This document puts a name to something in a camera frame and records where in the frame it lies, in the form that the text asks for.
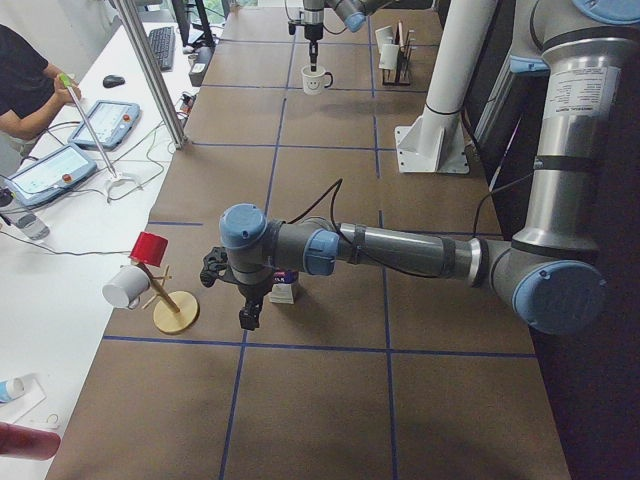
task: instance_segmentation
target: green tip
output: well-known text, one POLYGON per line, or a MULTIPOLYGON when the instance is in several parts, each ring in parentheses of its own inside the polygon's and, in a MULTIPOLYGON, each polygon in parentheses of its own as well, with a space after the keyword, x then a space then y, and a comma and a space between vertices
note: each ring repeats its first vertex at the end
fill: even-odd
POLYGON ((62 84, 65 87, 70 87, 71 86, 71 79, 69 78, 69 76, 66 73, 61 73, 60 74, 60 80, 62 80, 62 84))

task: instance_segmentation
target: black mouse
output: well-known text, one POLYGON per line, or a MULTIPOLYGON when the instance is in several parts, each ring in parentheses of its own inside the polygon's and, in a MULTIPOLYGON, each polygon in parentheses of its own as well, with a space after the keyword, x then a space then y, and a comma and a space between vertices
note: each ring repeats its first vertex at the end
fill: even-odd
POLYGON ((113 88, 124 83, 124 78, 118 75, 107 75, 102 79, 102 86, 104 88, 113 88))

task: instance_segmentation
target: wooden base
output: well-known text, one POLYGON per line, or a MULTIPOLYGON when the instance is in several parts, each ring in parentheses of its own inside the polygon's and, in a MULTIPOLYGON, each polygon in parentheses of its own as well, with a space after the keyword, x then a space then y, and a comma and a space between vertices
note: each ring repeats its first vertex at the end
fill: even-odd
POLYGON ((200 306, 196 297, 189 292, 173 292, 169 294, 169 297, 178 305, 180 311, 174 313, 160 299, 153 311, 153 323, 163 333, 180 333, 196 321, 200 313, 200 306))

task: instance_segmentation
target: blue joint cap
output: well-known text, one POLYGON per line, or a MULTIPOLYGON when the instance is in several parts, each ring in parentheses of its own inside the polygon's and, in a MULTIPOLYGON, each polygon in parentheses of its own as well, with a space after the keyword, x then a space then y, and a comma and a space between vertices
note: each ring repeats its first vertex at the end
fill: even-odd
POLYGON ((228 208, 220 217, 222 245, 231 250, 248 248, 260 240, 267 229, 267 217, 251 203, 228 208))
POLYGON ((364 15, 364 13, 356 12, 349 15, 344 21, 344 24, 346 25, 346 27, 349 29, 350 32, 355 33, 358 30, 360 30, 360 28, 362 27, 362 25, 364 25, 364 22, 366 21, 367 21, 367 17, 364 15))
POLYGON ((304 247, 304 271, 309 275, 331 275, 338 256, 338 234, 318 229, 304 247))
POLYGON ((560 260, 537 267, 513 292, 513 309, 544 333, 575 333, 591 323, 604 305, 606 282, 593 266, 560 260))
POLYGON ((609 25, 631 25, 640 22, 638 0, 573 0, 587 17, 609 25))
POLYGON ((549 65, 541 58, 525 58, 510 55, 509 69, 516 75, 546 75, 549 73, 549 65))

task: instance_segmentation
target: white desk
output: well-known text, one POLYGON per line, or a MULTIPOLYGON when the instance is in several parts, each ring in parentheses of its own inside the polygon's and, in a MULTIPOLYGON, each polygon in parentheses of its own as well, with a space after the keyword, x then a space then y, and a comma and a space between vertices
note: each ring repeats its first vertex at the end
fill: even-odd
MULTIPOLYGON (((148 24, 147 31, 166 24, 148 24)), ((174 67, 163 74, 172 99, 178 102, 183 91, 195 92, 188 78, 189 66, 182 54, 179 35, 174 67)), ((123 28, 120 28, 95 61, 80 84, 82 104, 89 109, 96 100, 113 99, 138 103, 141 118, 123 142, 109 153, 112 160, 143 139, 161 122, 153 97, 123 28), (102 86, 108 74, 118 74, 126 84, 112 89, 102 86)), ((64 107, 52 124, 79 120, 75 107, 64 107)), ((55 129, 66 143, 73 126, 55 129)), ((152 137, 142 142, 116 163, 120 172, 133 173, 144 182, 161 168, 146 158, 152 137)), ((168 168, 173 144, 164 126, 157 131, 151 158, 168 168)), ((41 157, 58 148, 59 143, 45 134, 32 155, 41 157)), ((97 152, 91 156, 104 167, 97 152)), ((51 228, 43 245, 56 251, 128 251, 147 223, 148 213, 164 180, 163 172, 143 190, 107 204, 95 192, 68 194, 38 215, 51 228)), ((80 186, 102 189, 109 178, 104 170, 80 186)), ((126 183, 111 192, 118 197, 135 188, 126 183)), ((3 232, 25 238, 14 227, 3 225, 3 232)), ((35 374, 47 398, 17 422, 33 426, 51 414, 59 417, 64 434, 87 372, 102 337, 112 308, 103 299, 102 285, 120 265, 129 263, 126 255, 60 256, 0 235, 0 380, 35 374)), ((44 478, 51 461, 37 462, 0 458, 0 478, 36 480, 44 478)))

